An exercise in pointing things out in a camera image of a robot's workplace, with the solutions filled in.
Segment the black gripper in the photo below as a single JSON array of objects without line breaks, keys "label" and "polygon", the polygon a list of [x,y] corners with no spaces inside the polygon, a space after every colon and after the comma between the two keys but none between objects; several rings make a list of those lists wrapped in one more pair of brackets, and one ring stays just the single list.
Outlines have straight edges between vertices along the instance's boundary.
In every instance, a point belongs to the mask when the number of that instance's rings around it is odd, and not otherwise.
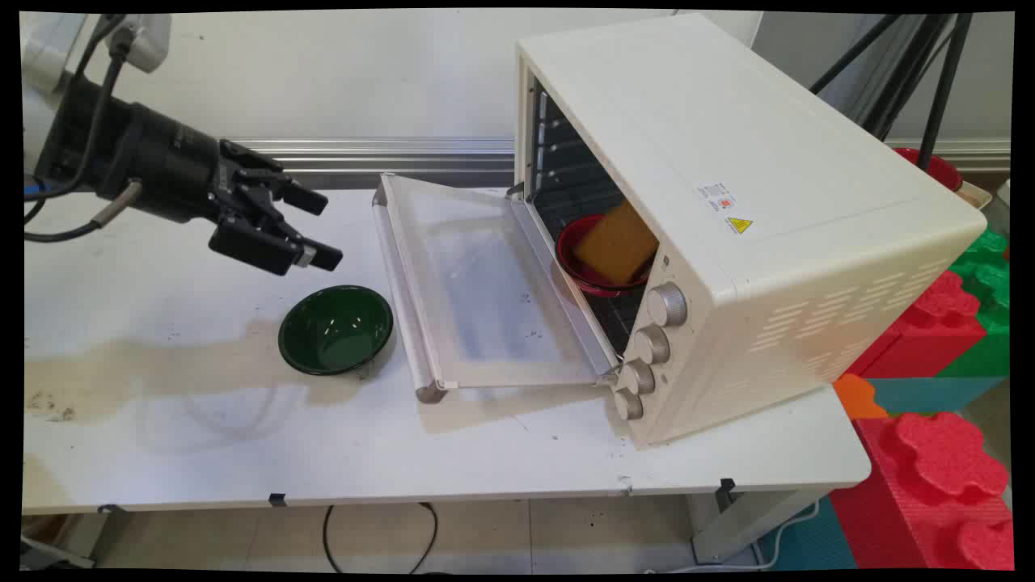
[{"label": "black gripper", "polygon": [[341,248],[304,236],[275,207],[284,201],[320,215],[328,203],[280,162],[193,129],[144,104],[131,103],[129,113],[126,177],[143,185],[135,209],[180,224],[217,222],[209,240],[212,251],[273,275],[284,277],[292,266],[333,272],[341,264]]}]

